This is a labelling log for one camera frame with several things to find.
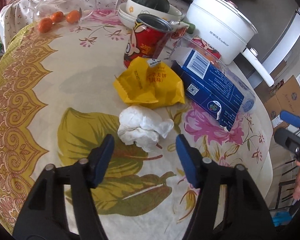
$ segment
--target can rim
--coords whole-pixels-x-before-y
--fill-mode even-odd
[[[151,26],[150,24],[148,24],[144,20],[142,20],[142,18],[144,18],[144,17],[152,18],[152,19],[156,20],[157,22],[160,22],[161,24],[163,24],[164,26],[166,26],[167,29],[163,30],[163,29],[159,29],[159,28]],[[137,17],[137,20],[140,21],[140,22],[142,22],[145,26],[147,26],[149,28],[152,28],[154,30],[160,31],[160,32],[168,33],[168,32],[171,32],[173,30],[172,26],[171,26],[171,24],[169,22],[167,22],[164,19],[161,19],[158,16],[152,15],[152,14],[140,13],[138,15],[138,17]]]

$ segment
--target white bowl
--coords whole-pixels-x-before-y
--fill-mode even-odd
[[[140,13],[148,13],[148,14],[158,16],[161,19],[164,19],[168,22],[169,21],[179,22],[183,18],[182,12],[180,12],[177,8],[175,8],[172,5],[170,5],[170,10],[168,11],[168,13],[164,13],[164,12],[157,11],[157,10],[151,9],[149,7],[140,5],[131,0],[127,1],[126,13],[130,14],[131,16],[133,16],[135,18],[137,18]]]
[[[137,18],[127,14],[125,12],[125,9],[126,9],[125,3],[123,3],[119,6],[119,8],[118,8],[119,19],[124,26],[126,26],[129,29],[132,29],[135,25],[135,21],[137,20]]]

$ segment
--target yellow snack package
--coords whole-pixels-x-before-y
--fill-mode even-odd
[[[165,63],[137,57],[113,83],[120,98],[128,105],[155,109],[185,103],[183,82]]]

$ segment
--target crumpled white tissue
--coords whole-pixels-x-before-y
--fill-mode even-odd
[[[130,106],[119,115],[118,136],[126,145],[136,143],[145,152],[155,149],[159,135],[166,138],[172,130],[171,119],[162,120],[155,111],[142,107]]]

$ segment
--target tablecloth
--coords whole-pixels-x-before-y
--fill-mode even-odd
[[[11,39],[25,26],[32,23],[34,7],[40,0],[18,0],[4,7],[0,12],[0,21],[3,27],[3,46],[6,50]],[[168,0],[171,5],[186,13],[189,4],[182,0]],[[127,0],[98,0],[100,8],[118,9],[120,4]]]
[[[115,151],[92,196],[109,239],[182,238],[199,190],[187,182],[175,151],[179,133],[202,156],[224,166],[243,163],[258,177],[272,135],[258,98],[255,112],[238,115],[230,132],[187,100],[156,109],[175,122],[156,151],[148,154],[119,140],[118,115],[127,105],[112,83],[125,70],[129,35],[117,11],[102,9],[85,23],[57,25],[44,37],[25,27],[11,42],[0,62],[0,221],[8,231],[46,164],[73,164],[107,133],[115,137]],[[224,194],[221,187],[216,223],[222,220]],[[65,195],[69,226],[76,232],[71,195]]]

